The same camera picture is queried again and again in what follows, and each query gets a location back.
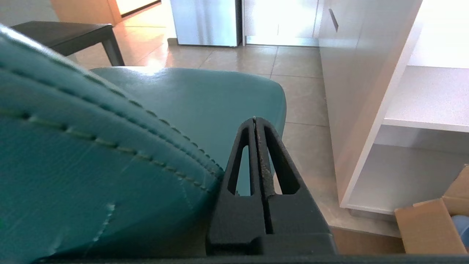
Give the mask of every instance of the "chair seat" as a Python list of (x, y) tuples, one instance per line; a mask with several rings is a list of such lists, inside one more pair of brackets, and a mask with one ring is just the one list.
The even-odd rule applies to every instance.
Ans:
[[(283, 133), (286, 101), (282, 87), (264, 77), (229, 71), (147, 67), (92, 70), (138, 99), (144, 108), (177, 127), (226, 167), (239, 125), (253, 116)], [(243, 162), (238, 192), (249, 195)]]

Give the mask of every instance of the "stainless steel refrigerator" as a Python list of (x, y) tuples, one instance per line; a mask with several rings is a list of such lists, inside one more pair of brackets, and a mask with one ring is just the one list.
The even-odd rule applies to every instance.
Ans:
[(242, 40), (241, 0), (171, 0), (180, 45), (235, 47)]

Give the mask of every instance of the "wooden cabinet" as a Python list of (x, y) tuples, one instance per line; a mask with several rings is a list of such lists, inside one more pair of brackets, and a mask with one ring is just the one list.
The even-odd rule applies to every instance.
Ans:
[(51, 0), (62, 22), (112, 24), (122, 21), (116, 0)]
[(247, 43), (317, 44), (313, 38), (319, 0), (244, 0)]

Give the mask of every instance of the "blue object in box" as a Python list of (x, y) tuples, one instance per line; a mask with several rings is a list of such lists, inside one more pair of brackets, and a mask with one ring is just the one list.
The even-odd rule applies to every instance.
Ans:
[(453, 216), (454, 226), (461, 237), (462, 243), (465, 247), (469, 247), (469, 217), (467, 216)]

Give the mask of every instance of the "white cabinet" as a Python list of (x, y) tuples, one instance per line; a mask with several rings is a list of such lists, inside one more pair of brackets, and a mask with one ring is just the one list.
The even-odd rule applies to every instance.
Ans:
[(278, 2), (278, 0), (244, 1), (244, 32), (246, 36), (278, 35)]
[[(435, 27), (428, 10), (448, 31), (469, 24), (465, 12), (452, 12), (467, 5), (326, 1), (319, 41), (341, 207), (392, 215), (439, 198), (469, 163), (469, 69), (445, 68), (449, 60), (439, 57), (468, 38), (458, 31), (457, 43), (436, 47), (425, 40), (440, 38), (441, 29), (422, 31), (427, 18)], [(425, 57), (412, 66), (416, 54)], [(451, 63), (467, 65), (465, 58)]]
[(244, 0), (248, 44), (315, 46), (319, 0)]

